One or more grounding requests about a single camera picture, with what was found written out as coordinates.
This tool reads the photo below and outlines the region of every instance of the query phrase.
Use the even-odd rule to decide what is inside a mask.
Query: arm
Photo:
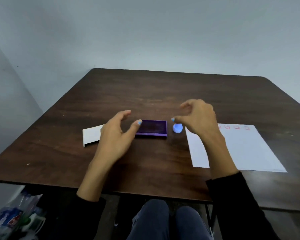
[[[116,114],[101,129],[96,154],[77,191],[76,198],[58,219],[49,239],[93,239],[96,236],[106,201],[100,199],[101,191],[112,166],[129,149],[142,120],[132,123],[123,133],[121,121],[131,110]]]
[[[189,109],[189,115],[176,116],[172,121],[184,124],[204,144],[212,177],[207,185],[223,239],[279,239],[237,170],[213,107],[191,99],[181,104],[181,108]]]

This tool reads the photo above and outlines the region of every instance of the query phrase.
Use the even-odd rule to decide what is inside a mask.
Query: blue bottle label
[[[18,223],[23,211],[18,208],[2,208],[0,210],[0,225],[14,228]]]

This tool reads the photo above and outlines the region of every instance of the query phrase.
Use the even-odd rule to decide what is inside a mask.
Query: person
[[[279,239],[264,212],[259,208],[248,185],[230,156],[220,133],[212,105],[190,99],[180,105],[186,116],[172,121],[185,125],[202,140],[208,154],[211,180],[207,186],[216,210],[222,238]],[[130,110],[117,113],[101,130],[95,156],[77,191],[75,200],[60,217],[50,239],[93,239],[105,206],[100,194],[108,172],[129,149],[142,120],[132,123],[123,133],[121,121]],[[162,200],[148,201],[136,215],[127,240],[169,239],[169,209]],[[212,239],[200,215],[184,206],[175,214],[176,231],[180,240]]]

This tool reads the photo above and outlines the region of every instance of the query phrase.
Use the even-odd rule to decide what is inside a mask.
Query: small blue object
[[[175,133],[181,133],[182,129],[183,129],[182,124],[174,124],[173,125],[173,131]]]

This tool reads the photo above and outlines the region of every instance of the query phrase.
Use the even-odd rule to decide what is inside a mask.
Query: person's right hand
[[[190,99],[180,105],[182,109],[190,109],[186,116],[176,116],[171,120],[185,125],[189,131],[197,134],[202,140],[213,135],[220,135],[216,113],[211,104],[200,99]]]

